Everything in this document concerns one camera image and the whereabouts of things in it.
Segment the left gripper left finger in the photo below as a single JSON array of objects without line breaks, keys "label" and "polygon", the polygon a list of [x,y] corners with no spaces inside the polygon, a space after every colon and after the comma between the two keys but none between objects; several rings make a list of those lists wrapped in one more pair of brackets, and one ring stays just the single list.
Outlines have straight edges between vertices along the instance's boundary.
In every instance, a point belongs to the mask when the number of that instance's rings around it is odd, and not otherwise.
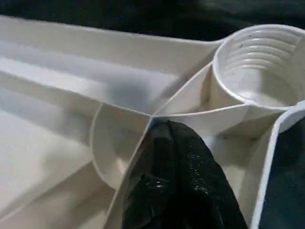
[{"label": "left gripper left finger", "polygon": [[173,229],[177,216],[176,160],[168,123],[148,132],[123,204],[123,229]]}]

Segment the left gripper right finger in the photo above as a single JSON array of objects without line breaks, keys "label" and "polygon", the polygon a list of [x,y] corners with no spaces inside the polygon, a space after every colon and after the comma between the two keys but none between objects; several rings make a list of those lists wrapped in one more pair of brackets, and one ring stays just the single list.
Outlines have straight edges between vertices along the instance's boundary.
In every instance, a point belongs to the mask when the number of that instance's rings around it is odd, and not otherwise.
[{"label": "left gripper right finger", "polygon": [[247,228],[234,192],[203,139],[185,124],[169,121],[168,127],[184,224],[191,229]]}]

